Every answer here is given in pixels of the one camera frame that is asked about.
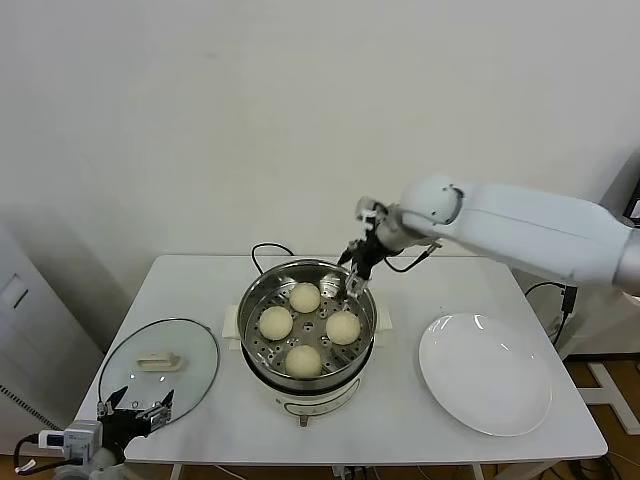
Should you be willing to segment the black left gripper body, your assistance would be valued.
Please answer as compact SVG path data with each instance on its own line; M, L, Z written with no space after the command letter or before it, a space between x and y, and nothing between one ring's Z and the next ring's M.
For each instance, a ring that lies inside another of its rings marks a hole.
M98 418L102 424L102 446L110 451L124 451L138 437L151 433L151 421L141 411L116 409Z

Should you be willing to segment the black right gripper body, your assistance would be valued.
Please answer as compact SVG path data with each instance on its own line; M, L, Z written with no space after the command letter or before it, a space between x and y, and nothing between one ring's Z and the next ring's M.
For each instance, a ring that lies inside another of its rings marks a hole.
M373 231L368 231L363 239L355 242L352 250L351 267L360 279L369 279L372 269L389 255Z

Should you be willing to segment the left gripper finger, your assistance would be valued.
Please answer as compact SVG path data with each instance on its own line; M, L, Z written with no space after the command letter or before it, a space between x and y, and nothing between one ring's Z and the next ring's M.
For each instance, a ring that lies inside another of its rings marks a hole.
M159 402L139 414L139 418L147 421L151 428L162 428L171 421L174 390L170 390Z
M106 400L100 400L97 403L97 415L98 416L113 415L116 410L116 407L125 396L127 390L128 390L128 387L123 386L122 388L111 393Z

